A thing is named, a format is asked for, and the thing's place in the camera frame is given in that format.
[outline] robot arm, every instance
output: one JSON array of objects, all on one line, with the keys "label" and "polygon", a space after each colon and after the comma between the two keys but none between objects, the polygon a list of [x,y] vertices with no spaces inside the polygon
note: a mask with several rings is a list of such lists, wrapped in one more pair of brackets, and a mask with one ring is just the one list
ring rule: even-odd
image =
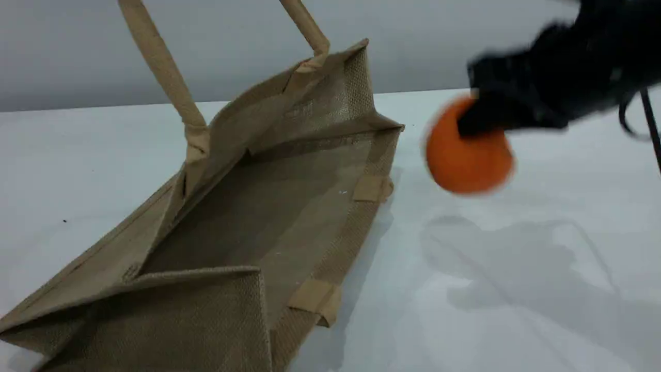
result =
[{"label": "robot arm", "polygon": [[495,128],[564,129],[642,93],[661,168],[661,144],[646,88],[661,81],[661,1],[582,0],[572,25],[552,24],[526,49],[469,63],[475,104],[457,120],[462,137]]}]

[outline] white table surface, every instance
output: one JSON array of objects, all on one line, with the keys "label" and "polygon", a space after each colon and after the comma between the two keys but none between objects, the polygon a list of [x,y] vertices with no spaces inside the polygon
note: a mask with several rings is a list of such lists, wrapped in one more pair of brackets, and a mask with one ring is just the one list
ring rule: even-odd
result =
[{"label": "white table surface", "polygon": [[[337,323],[295,372],[661,370],[661,177],[616,113],[511,136],[500,192],[428,176],[426,123],[462,91],[375,96],[407,125]],[[661,95],[653,95],[661,106]],[[223,103],[202,103],[207,119]],[[642,109],[629,118],[644,128]],[[0,314],[117,225],[180,166],[169,105],[0,113]],[[0,370],[38,356],[0,344]]]}]

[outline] bag handle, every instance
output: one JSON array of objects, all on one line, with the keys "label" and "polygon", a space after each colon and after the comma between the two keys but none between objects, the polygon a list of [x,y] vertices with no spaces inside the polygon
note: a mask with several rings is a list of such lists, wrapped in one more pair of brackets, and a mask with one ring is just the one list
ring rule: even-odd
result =
[{"label": "bag handle", "polygon": [[[209,158],[209,129],[142,0],[118,0],[118,3],[138,49],[184,123],[187,143],[185,192],[188,194],[202,177]],[[280,3],[314,51],[314,57],[301,63],[295,73],[318,70],[328,56],[328,39],[301,0],[280,0]]]}]

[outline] orange ball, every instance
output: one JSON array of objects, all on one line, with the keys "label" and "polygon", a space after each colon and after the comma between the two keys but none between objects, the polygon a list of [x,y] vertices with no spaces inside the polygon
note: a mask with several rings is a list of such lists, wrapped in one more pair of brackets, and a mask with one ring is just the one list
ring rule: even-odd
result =
[{"label": "orange ball", "polygon": [[427,138],[427,167],[445,190],[471,195],[493,191],[509,178],[514,157],[505,131],[461,138],[457,120],[475,102],[467,96],[454,101],[440,115]]}]

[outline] gray wall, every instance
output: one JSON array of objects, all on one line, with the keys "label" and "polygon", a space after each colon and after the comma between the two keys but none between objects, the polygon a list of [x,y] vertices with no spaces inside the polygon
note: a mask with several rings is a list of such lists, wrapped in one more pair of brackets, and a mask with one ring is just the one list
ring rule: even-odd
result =
[{"label": "gray wall", "polygon": [[[113,0],[0,1],[0,111],[167,102]],[[229,100],[310,50],[277,0],[146,0],[197,101]],[[465,87],[485,48],[578,8],[552,0],[306,0],[333,50],[363,37],[377,93]]]}]

